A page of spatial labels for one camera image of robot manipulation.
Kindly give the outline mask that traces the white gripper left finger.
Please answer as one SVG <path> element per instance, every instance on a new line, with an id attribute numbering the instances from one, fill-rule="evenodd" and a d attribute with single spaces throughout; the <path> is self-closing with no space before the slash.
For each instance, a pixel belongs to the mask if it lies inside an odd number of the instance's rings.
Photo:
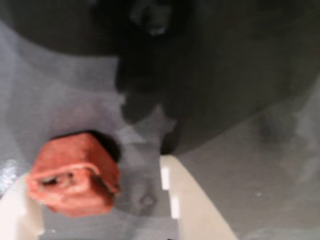
<path id="1" fill-rule="evenodd" d="M 29 197 L 27 176 L 21 175 L 0 200 L 2 240 L 38 240 L 45 233 L 42 206 Z"/>

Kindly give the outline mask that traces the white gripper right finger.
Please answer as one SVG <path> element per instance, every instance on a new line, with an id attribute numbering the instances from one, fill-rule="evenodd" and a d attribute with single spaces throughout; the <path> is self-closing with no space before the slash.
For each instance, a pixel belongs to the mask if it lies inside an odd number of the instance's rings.
<path id="1" fill-rule="evenodd" d="M 173 155 L 159 159 L 161 188 L 168 192 L 171 218 L 181 240 L 237 240 L 230 225 L 199 183 Z"/>

